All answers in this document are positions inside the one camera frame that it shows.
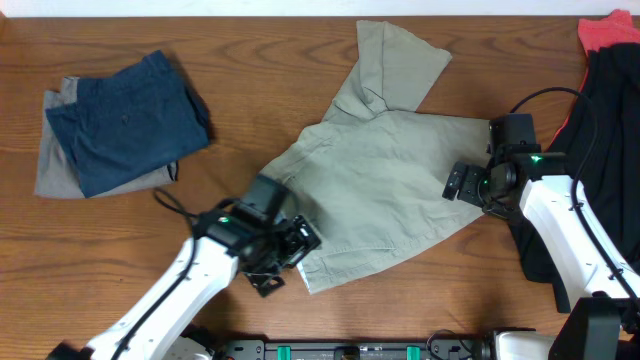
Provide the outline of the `red garment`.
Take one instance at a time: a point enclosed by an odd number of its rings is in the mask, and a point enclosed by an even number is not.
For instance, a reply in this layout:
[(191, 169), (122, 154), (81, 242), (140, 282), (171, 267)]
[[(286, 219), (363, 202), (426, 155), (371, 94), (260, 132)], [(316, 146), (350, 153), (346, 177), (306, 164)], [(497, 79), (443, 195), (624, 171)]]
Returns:
[(639, 29), (628, 10), (613, 10), (599, 20), (580, 19), (577, 34), (586, 59), (603, 49), (629, 47), (631, 52), (622, 54), (617, 65), (623, 75), (631, 78), (632, 89), (639, 90)]

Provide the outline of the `folded navy blue shorts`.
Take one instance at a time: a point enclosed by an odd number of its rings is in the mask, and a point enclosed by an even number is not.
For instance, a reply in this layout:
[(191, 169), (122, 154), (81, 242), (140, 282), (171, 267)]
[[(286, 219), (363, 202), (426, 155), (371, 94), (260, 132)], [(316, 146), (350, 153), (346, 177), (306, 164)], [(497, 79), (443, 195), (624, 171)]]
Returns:
[(161, 51), (106, 78), (79, 78), (77, 101), (46, 111), (84, 198), (210, 143), (209, 112)]

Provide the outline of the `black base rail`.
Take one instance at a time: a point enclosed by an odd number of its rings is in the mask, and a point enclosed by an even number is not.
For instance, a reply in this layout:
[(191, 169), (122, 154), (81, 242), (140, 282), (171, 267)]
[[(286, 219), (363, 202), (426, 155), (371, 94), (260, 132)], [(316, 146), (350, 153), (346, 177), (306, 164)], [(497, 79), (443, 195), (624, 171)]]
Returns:
[(236, 338), (216, 343), (203, 328), (188, 330), (162, 360), (506, 360), (562, 359), (563, 338), (529, 328), (486, 335), (441, 329), (421, 341), (275, 341)]

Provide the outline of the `folded grey shorts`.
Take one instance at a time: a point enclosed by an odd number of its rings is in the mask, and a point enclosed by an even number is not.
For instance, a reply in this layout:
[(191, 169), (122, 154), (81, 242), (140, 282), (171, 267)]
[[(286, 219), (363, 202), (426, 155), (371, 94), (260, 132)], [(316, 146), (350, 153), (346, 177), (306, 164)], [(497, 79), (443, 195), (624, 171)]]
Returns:
[[(49, 109), (77, 101), (78, 81), (78, 77), (64, 77), (60, 92), (51, 90), (44, 92), (42, 133), (34, 189), (34, 194), (37, 196), (55, 199), (84, 198), (77, 172), (67, 160), (46, 115), (46, 111)], [(98, 197), (121, 195), (170, 185), (178, 180), (178, 171), (178, 163), (172, 162), (114, 189), (98, 194)]]

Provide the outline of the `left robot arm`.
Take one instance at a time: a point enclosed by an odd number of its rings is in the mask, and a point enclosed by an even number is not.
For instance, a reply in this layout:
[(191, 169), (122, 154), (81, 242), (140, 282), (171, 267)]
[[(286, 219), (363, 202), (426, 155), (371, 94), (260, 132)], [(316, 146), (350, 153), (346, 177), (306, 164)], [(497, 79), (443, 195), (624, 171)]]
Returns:
[(284, 285), (320, 239), (298, 215), (256, 218), (214, 209), (192, 225), (179, 255), (161, 278), (118, 322), (81, 350), (62, 342), (49, 359), (162, 359), (192, 319), (234, 278), (243, 274), (262, 297)]

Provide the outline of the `khaki shorts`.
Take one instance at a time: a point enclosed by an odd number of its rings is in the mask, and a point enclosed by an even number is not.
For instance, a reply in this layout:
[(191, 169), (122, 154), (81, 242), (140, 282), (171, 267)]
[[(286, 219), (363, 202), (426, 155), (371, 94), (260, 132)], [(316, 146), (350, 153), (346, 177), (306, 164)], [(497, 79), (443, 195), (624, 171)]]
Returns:
[(487, 162), (488, 122), (418, 112), (450, 53), (388, 22), (359, 21), (357, 41), (322, 120), (264, 168), (320, 238), (299, 266), (311, 293), (404, 262), (481, 214), (443, 190), (455, 163)]

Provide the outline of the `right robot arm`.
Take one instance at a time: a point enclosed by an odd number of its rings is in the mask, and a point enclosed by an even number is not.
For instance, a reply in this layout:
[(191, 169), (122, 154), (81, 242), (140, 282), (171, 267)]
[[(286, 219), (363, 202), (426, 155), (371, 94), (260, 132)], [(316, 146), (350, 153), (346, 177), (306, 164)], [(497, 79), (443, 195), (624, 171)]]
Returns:
[(533, 119), (510, 113), (489, 123), (489, 163), (456, 162), (444, 198), (512, 223), (528, 221), (561, 278), (570, 315), (556, 336), (494, 330), (474, 345), (477, 359), (636, 359), (639, 276), (593, 213), (563, 153), (541, 150)]

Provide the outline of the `black garment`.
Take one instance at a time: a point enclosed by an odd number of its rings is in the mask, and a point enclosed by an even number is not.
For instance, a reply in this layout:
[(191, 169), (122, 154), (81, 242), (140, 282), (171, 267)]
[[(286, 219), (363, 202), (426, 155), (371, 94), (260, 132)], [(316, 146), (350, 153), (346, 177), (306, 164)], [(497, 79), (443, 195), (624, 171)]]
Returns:
[(589, 204), (612, 242), (639, 270), (639, 90), (617, 62), (631, 49), (603, 49), (588, 59), (581, 93), (597, 112), (598, 128), (579, 100), (548, 147), (568, 155), (569, 171), (582, 161), (592, 136), (598, 135), (581, 182)]

